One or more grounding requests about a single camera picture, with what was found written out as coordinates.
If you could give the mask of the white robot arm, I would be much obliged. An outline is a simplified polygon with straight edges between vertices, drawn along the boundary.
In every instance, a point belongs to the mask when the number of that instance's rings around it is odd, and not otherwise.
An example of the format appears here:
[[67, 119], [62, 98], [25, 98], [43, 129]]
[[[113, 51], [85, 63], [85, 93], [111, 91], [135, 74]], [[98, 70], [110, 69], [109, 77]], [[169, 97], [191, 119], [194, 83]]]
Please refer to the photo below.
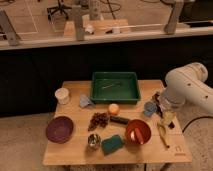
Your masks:
[[165, 76], [166, 87], [159, 96], [163, 111], [175, 111], [188, 100], [213, 114], [213, 88], [205, 84], [207, 68], [199, 62], [170, 70]]

